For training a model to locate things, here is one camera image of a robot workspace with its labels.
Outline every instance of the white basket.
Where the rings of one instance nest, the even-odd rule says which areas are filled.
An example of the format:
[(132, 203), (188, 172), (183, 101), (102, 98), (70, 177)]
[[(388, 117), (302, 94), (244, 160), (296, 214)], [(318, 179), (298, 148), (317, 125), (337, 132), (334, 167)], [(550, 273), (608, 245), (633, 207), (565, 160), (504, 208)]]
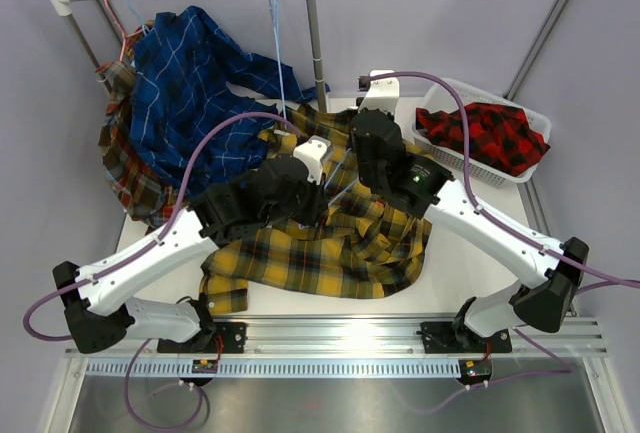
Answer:
[[(522, 108), (527, 115), (529, 127), (536, 133), (540, 133), (544, 138), (545, 143), (549, 143), (551, 122), (545, 116), (510, 101), (507, 101), (504, 98), (500, 98), (499, 96), (492, 95), (491, 93), (488, 93), (479, 88), (469, 86), (460, 81), (452, 80), (450, 78), (445, 78), (444, 80), (449, 83), (454, 90), (456, 90), (465, 105), (474, 102), (481, 102)], [(458, 109), (451, 95), (447, 93), (447, 90), (439, 85), (433, 85), (429, 89), (427, 94), (422, 99), (422, 102), (420, 103), (420, 108), (425, 108), (432, 113), (435, 113), (437, 111), (452, 113)], [(436, 161), (457, 170), (462, 170), (464, 155), (449, 148), (432, 145), (428, 139), (426, 139), (418, 132), (416, 128), (415, 117), (411, 124), (411, 133), (413, 135), (413, 141), (415, 145), (425, 150), (425, 152), (431, 154)], [(474, 159), (471, 159), (470, 161), (471, 176), (485, 183), (488, 183), (491, 186), (495, 186), (496, 188), (502, 186), (504, 180), (512, 181), (513, 183), (524, 183), (525, 181), (529, 180), (529, 178), (531, 178), (531, 175), (537, 167), (538, 165), (533, 165), (527, 171), (523, 172), (520, 176), (511, 176), (503, 173), (500, 170), (496, 170), (495, 168), (491, 168), (490, 166), (480, 163), (479, 161), (476, 161)]]

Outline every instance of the blue hanger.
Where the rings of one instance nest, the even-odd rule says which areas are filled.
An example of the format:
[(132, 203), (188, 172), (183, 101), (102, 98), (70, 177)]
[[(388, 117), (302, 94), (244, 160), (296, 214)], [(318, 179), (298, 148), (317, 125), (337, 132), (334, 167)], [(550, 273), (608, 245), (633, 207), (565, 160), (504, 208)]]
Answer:
[(146, 36), (147, 33), (149, 33), (149, 28), (147, 27), (147, 25), (144, 24), (144, 18), (142, 18), (142, 15), (140, 14), (140, 12), (136, 9), (135, 6), (133, 6), (133, 4), (131, 3), (131, 1), (129, 0), (124, 0), (124, 2), (127, 4), (127, 7), (131, 10), (131, 13), (133, 13), (134, 15), (136, 15), (136, 18), (138, 18), (138, 22), (140, 23), (140, 26), (142, 27), (142, 33)]
[(282, 98), (282, 116), (287, 119), (287, 107), (284, 103), (284, 80), (282, 78), (282, 61), (280, 61), (280, 18), (278, 0), (269, 0), (269, 13), (273, 22), (273, 36), (276, 39), (276, 60), (278, 61), (278, 73), (280, 76), (280, 96)]

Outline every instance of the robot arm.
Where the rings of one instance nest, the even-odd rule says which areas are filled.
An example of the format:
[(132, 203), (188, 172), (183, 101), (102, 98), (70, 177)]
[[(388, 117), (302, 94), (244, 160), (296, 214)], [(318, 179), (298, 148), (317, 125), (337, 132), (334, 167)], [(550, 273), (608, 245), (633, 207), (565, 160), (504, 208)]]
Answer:
[[(323, 196), (323, 164), (331, 143), (311, 137), (293, 156), (265, 160), (256, 171), (230, 183), (214, 184), (183, 208), (171, 232), (159, 232), (96, 263), (78, 268), (65, 262), (53, 270), (58, 289), (73, 282), (91, 282), (62, 295), (71, 336), (82, 353), (95, 353), (122, 340), (161, 338), (203, 349), (215, 332), (204, 295), (180, 304), (146, 301), (133, 295), (178, 266), (204, 258), (260, 228), (294, 218), (315, 224), (327, 211)], [(144, 254), (151, 244), (153, 248)], [(128, 264), (95, 276), (126, 258)]]
[[(433, 160), (407, 153), (400, 127), (393, 121), (395, 103), (389, 101), (396, 94), (393, 83), (370, 85), (359, 114), (351, 121), (360, 182), (394, 208), (457, 233), (493, 256), (518, 280), (488, 297), (469, 299), (451, 325), (450, 334), (431, 339), (445, 346), (470, 349), (499, 330), (522, 324), (557, 332), (580, 285), (581, 272), (498, 227), (476, 211), (463, 184), (449, 170)], [(588, 247), (581, 240), (571, 238), (562, 243), (485, 202), (480, 201), (480, 205), (522, 235), (544, 244), (547, 250), (580, 263), (586, 261)]]

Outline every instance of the purple wall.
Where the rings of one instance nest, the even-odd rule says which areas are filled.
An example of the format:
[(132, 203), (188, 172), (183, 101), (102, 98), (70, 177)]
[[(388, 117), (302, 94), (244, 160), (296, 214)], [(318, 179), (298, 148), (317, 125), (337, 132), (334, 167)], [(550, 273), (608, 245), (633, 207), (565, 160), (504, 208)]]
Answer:
[[(55, 288), (51, 268), (114, 251), (123, 213), (102, 178), (106, 96), (49, 0), (0, 0), (0, 430), (41, 431), (63, 344), (34, 340), (22, 315)], [(116, 45), (94, 5), (76, 8), (102, 59)], [(64, 334), (62, 304), (35, 325)]]
[[(274, 56), (267, 0), (133, 0), (142, 14), (203, 7), (240, 45)], [(304, 0), (282, 0), (283, 60), (313, 85)], [(338, 96), (371, 69), (426, 70), (505, 91), (553, 0), (318, 0), (325, 78)], [(128, 29), (135, 17), (113, 2)], [(404, 94), (424, 82), (403, 81)]]
[[(548, 115), (551, 150), (534, 177), (554, 235), (591, 246), (589, 263), (640, 279), (640, 9), (638, 0), (572, 0), (517, 98)], [(638, 291), (587, 293), (609, 340), (636, 428)]]

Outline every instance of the brown plaid shirt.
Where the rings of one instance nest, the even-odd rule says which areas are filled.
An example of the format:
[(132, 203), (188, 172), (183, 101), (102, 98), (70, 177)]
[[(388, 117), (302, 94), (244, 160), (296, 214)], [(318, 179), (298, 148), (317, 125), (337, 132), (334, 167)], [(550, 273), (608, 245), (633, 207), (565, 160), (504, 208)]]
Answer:
[[(133, 43), (141, 35), (128, 40), (127, 56), (130, 59)], [(136, 71), (120, 61), (112, 61), (102, 65), (97, 72), (113, 85), (98, 141), (105, 178), (131, 218), (157, 228), (169, 219), (178, 191), (158, 179), (138, 156), (129, 139), (130, 100)]]
[[(290, 113), (303, 133), (331, 140), (327, 176), (347, 148), (352, 115), (319, 113), (307, 105)], [(271, 156), (293, 152), (293, 135), (279, 141), (267, 136)], [(326, 190), (328, 197), (357, 177), (357, 160), (349, 154)], [(248, 281), (315, 295), (384, 298), (416, 281), (430, 231), (427, 221), (389, 207), (358, 182), (330, 207), (321, 227), (300, 229), (288, 221), (213, 253), (202, 265), (200, 289), (214, 302), (213, 314), (246, 310)]]

